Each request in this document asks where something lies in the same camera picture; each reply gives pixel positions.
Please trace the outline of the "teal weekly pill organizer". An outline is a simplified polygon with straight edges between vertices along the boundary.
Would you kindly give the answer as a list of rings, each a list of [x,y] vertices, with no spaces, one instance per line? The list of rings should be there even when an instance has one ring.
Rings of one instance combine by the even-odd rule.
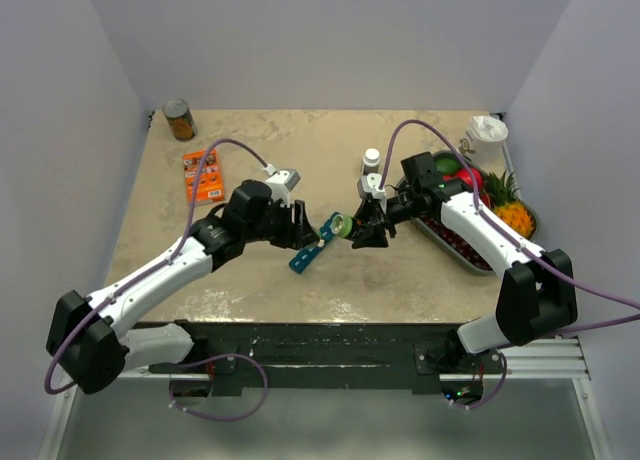
[[[327,240],[326,244],[320,247],[316,243],[298,251],[294,258],[288,264],[289,268],[293,272],[302,274],[333,240],[335,235],[333,235],[331,232],[330,224],[331,220],[336,214],[338,213],[335,212],[319,229],[319,236],[324,237]]]

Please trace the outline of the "green pill bottle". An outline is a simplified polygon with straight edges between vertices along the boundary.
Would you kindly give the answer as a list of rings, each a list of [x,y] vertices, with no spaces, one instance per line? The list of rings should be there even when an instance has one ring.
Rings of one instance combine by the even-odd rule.
[[[336,214],[331,220],[330,229],[333,235],[354,241],[358,236],[360,222],[349,215]]]

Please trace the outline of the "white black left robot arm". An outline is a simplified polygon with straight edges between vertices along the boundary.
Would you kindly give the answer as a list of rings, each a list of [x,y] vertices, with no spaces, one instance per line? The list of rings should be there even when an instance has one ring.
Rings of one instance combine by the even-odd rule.
[[[185,372],[200,370],[207,348],[176,323],[137,328],[150,310],[192,282],[239,257],[247,244],[301,250],[316,243],[301,200],[272,197],[264,182],[247,180],[229,201],[190,226],[168,250],[114,284],[81,296],[64,294],[55,307],[46,349],[52,357],[45,390],[61,367],[84,393],[97,393],[121,373],[156,364],[176,364]]]

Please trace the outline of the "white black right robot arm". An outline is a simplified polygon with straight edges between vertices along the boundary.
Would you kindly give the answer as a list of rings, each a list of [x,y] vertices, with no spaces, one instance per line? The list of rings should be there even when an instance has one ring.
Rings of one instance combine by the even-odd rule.
[[[493,314],[461,325],[445,349],[448,366],[469,372],[481,353],[505,345],[522,346],[573,324],[578,316],[572,263],[561,250],[545,251],[516,234],[460,179],[447,180],[430,153],[401,162],[405,184],[393,197],[381,175],[363,176],[362,199],[352,216],[338,216],[332,232],[353,248],[385,248],[398,224],[422,217],[439,221],[461,236],[501,279]]]

